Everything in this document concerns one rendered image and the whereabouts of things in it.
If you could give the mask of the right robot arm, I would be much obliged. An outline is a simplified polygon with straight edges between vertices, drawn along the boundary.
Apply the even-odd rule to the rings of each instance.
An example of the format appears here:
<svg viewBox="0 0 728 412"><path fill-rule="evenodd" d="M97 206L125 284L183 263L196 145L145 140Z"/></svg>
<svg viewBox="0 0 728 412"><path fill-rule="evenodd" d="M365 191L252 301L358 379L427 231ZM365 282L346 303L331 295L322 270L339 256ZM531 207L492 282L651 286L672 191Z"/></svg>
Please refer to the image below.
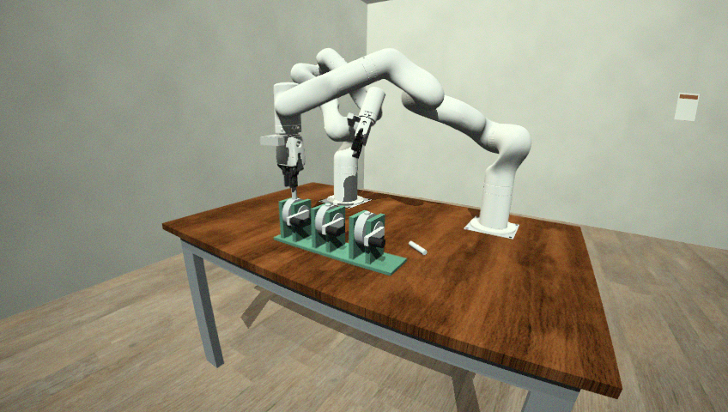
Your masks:
<svg viewBox="0 0 728 412"><path fill-rule="evenodd" d="M291 69L294 83L302 84L347 64L331 48L326 48L317 55L317 63L318 65L296 64ZM335 205L356 205L364 202L363 197L357 196L358 159L352 157L351 147L360 123L358 119L369 118L376 124L382 117L380 109L385 99L385 92L376 87L371 87L368 91L366 87L360 88L349 95L361 109L359 116L349 113L348 117L343 117L338 111L337 99L320 106L327 136L335 142L343 142L334 155L334 196L327 198L328 203Z"/></svg>

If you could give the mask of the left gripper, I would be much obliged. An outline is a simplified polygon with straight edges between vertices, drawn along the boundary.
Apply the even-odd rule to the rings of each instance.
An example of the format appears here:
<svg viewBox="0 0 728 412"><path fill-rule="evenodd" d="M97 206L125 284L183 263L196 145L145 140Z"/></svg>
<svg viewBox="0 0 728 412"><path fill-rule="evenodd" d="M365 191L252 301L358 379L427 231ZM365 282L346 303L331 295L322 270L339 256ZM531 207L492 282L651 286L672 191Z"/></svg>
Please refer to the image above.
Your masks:
<svg viewBox="0 0 728 412"><path fill-rule="evenodd" d="M298 186L297 175L304 169L303 164L305 165L306 162L304 143L300 134L285 136L284 142L285 145L276 146L276 162L277 166L282 169L284 186L294 188Z"/></svg>

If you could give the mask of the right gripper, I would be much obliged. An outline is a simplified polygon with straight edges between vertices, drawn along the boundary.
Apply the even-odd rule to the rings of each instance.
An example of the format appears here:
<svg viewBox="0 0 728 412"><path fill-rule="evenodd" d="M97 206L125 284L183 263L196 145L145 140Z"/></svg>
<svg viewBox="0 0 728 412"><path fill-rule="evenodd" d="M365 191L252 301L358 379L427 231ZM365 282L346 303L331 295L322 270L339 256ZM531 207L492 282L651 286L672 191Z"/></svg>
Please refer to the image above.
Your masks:
<svg viewBox="0 0 728 412"><path fill-rule="evenodd" d="M366 146L366 144L367 144L367 139L368 139L368 136L369 136L369 133L371 130L371 126L374 126L374 122L369 118L361 117L360 120L358 119L358 121L360 123L359 123L356 133L355 133L355 141L353 141L353 144L351 147L351 150L354 151L352 154L352 157L355 157L357 159L359 159L359 157L360 157L362 145Z"/></svg>

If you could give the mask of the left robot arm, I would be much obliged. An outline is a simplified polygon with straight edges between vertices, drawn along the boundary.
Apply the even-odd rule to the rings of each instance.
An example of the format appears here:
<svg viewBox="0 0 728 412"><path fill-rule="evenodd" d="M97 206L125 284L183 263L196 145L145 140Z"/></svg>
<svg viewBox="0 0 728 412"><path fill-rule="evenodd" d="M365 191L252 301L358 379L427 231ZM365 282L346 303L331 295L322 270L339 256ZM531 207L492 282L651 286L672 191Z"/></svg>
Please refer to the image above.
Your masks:
<svg viewBox="0 0 728 412"><path fill-rule="evenodd" d="M514 233L516 227L508 222L514 178L531 150L529 131L519 125L490 121L472 106L446 96L433 75L398 50L374 52L302 84L275 84L276 133L284 136L261 136L260 145L285 145L285 136L301 132L302 113L381 79L403 90L401 101L411 112L459 130L482 148L499 154L485 172L480 218L471 220L470 225L484 233Z"/></svg>

